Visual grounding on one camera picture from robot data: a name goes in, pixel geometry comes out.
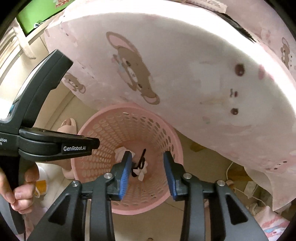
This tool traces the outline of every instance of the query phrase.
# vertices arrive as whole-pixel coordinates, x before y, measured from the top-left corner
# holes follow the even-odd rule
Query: brown cartoon eye
[[[232,108],[230,112],[233,115],[237,115],[239,113],[239,109],[238,108]]]
[[[234,71],[235,71],[236,75],[243,76],[244,75],[244,65],[237,64],[234,68]]]

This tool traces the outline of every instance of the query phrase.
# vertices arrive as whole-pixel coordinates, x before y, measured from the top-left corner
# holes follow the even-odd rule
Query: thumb
[[[5,173],[0,168],[0,194],[4,197],[9,203],[15,202],[15,196],[13,195],[9,182],[6,178]]]

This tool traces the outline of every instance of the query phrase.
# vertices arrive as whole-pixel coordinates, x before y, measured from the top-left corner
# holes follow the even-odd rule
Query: white cable
[[[237,188],[234,188],[235,190],[238,190],[239,192],[241,192],[241,193],[243,193],[244,195],[246,195],[243,191],[241,191],[241,190],[239,190],[239,189],[237,189]],[[256,197],[254,197],[254,196],[252,196],[252,198],[255,198],[256,200],[258,200],[258,201],[260,201],[260,202],[262,202],[263,204],[264,204],[264,206],[267,206],[266,205],[266,203],[265,202],[263,202],[261,199],[259,199],[259,198],[256,198]]]
[[[230,164],[230,166],[227,168],[227,170],[226,170],[226,179],[227,179],[227,181],[228,181],[228,170],[229,170],[229,168],[232,166],[232,164],[233,164],[233,161],[231,162],[231,164]]]

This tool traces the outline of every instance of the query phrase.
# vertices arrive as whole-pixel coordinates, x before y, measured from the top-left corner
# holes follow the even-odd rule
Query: pink cartoon cheek
[[[262,80],[265,76],[265,69],[264,69],[264,66],[263,65],[260,65],[259,66],[259,71],[258,71],[258,78],[260,80]]]

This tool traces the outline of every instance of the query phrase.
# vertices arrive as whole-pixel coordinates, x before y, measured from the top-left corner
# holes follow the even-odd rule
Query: plastic basket
[[[163,153],[171,151],[176,162],[183,164],[180,140],[171,125],[140,106],[127,103],[109,106],[93,115],[79,131],[80,135],[97,137],[100,147],[91,156],[71,160],[75,179],[84,182],[95,180],[109,172],[115,163],[114,150],[126,147],[139,162],[146,148],[147,174],[141,182],[130,175],[128,190],[121,202],[112,201],[112,212],[134,215],[151,210],[169,196],[163,166]]]

